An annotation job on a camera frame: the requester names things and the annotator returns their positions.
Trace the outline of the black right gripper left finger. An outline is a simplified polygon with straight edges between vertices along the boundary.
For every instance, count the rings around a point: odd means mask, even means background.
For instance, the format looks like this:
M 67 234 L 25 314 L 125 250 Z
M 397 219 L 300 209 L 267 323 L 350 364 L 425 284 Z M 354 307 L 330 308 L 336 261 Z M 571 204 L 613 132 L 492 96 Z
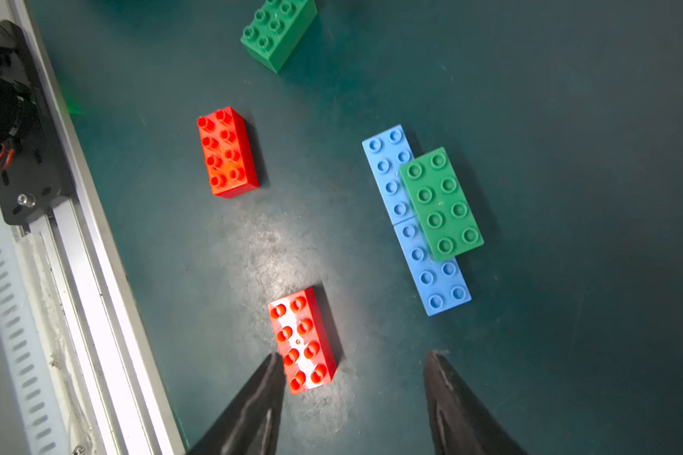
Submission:
M 274 454 L 286 377 L 281 356 L 268 355 L 191 454 Z

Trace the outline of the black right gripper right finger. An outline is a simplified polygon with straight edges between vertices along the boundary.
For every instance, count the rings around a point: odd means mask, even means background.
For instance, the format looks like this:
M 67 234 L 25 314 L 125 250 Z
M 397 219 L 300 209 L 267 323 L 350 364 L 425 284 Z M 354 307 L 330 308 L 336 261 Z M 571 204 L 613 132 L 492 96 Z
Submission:
M 429 423 L 437 454 L 524 454 L 452 364 L 430 351 L 424 365 Z

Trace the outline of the red lego brick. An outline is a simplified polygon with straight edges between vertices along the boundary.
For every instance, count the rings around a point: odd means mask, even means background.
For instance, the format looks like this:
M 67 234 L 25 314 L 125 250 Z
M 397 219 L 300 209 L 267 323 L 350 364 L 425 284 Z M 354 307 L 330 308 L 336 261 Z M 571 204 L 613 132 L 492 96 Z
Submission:
M 246 123 L 231 106 L 197 119 L 212 194 L 231 199 L 260 187 Z
M 332 382 L 337 362 L 313 287 L 267 304 L 273 335 L 292 395 Z

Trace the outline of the blue lego plate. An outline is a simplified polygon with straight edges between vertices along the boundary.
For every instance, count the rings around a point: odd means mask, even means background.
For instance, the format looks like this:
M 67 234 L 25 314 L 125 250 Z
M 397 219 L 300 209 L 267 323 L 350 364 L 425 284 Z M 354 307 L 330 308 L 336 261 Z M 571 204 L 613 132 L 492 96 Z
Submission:
M 457 261 L 436 261 L 427 245 L 411 199 L 400 177 L 400 166 L 414 155 L 403 128 L 396 125 L 362 142 L 385 210 L 428 316 L 472 300 Z

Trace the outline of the green lego brick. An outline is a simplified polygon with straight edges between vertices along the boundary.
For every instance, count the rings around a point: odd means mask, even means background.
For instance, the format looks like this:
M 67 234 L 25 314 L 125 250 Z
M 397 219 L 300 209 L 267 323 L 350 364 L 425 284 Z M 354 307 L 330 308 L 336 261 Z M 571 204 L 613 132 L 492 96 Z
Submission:
M 453 259 L 485 244 L 443 147 L 401 165 L 400 178 L 436 261 Z
M 244 28 L 241 43 L 278 74 L 318 14 L 314 0 L 266 0 Z

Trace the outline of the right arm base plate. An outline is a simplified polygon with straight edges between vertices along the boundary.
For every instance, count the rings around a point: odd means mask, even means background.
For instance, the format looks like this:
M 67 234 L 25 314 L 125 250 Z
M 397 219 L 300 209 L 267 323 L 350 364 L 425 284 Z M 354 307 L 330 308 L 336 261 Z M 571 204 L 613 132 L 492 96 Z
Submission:
M 75 195 L 47 86 L 22 28 L 0 21 L 0 207 L 24 226 Z

